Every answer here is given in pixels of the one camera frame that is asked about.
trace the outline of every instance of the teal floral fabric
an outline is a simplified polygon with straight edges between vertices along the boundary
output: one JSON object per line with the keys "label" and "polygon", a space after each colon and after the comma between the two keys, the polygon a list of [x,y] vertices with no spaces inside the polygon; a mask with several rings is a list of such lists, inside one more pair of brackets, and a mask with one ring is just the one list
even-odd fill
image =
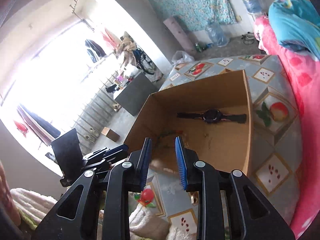
{"label": "teal floral fabric", "polygon": [[236,23],[229,0],[149,0],[162,21],[174,16],[184,31],[199,31],[210,22]]}

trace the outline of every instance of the water bottle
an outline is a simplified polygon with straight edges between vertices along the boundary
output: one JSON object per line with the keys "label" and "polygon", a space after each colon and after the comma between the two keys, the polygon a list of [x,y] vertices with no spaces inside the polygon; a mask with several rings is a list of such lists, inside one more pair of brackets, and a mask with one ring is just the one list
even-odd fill
{"label": "water bottle", "polygon": [[210,40],[214,46],[224,47],[226,46],[230,39],[224,34],[219,23],[211,23],[205,27],[205,31],[209,36]]}
{"label": "water bottle", "polygon": [[262,8],[258,0],[242,0],[248,13],[256,14],[262,12]]}

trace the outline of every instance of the bicycle wheel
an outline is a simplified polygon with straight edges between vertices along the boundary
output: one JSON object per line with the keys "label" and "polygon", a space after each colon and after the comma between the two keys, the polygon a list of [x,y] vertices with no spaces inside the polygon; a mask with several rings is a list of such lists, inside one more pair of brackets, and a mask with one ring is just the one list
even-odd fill
{"label": "bicycle wheel", "polygon": [[148,73],[149,75],[154,75],[156,72],[156,65],[153,63],[153,61],[145,54],[143,51],[141,53],[140,59],[139,59],[139,65],[141,69]]}

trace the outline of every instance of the cardboard box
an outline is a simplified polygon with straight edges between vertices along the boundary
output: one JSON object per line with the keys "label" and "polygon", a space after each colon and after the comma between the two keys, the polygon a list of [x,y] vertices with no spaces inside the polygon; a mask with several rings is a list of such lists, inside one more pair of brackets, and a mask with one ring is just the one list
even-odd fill
{"label": "cardboard box", "polygon": [[114,142],[116,142],[120,138],[120,135],[118,135],[115,131],[111,130],[108,127],[103,128],[101,133],[109,139],[113,140]]}
{"label": "cardboard box", "polygon": [[[176,118],[178,112],[203,113],[219,109],[224,114],[247,114],[247,122],[207,124],[201,120]],[[150,168],[178,172],[175,137],[197,152],[200,160],[215,169],[230,172],[250,170],[252,102],[244,70],[174,86],[151,94],[126,137],[129,152],[152,139]]]}

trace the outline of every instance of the silver screw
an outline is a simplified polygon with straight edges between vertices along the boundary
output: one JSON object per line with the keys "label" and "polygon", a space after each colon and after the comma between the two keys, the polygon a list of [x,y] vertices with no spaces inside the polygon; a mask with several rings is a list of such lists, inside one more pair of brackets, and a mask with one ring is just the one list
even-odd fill
{"label": "silver screw", "polygon": [[132,166],[132,163],[131,162],[124,162],[122,163],[122,167],[124,168],[130,168]]}
{"label": "silver screw", "polygon": [[202,161],[197,161],[197,162],[196,162],[196,166],[199,167],[199,168],[202,168],[202,167],[205,166],[205,163],[202,162]]}
{"label": "silver screw", "polygon": [[236,177],[241,177],[241,176],[242,176],[242,172],[239,171],[239,170],[234,170],[232,174],[233,174],[234,176],[236,176]]}
{"label": "silver screw", "polygon": [[84,173],[84,176],[87,178],[90,178],[93,174],[94,174],[94,172],[92,170],[88,170]]}

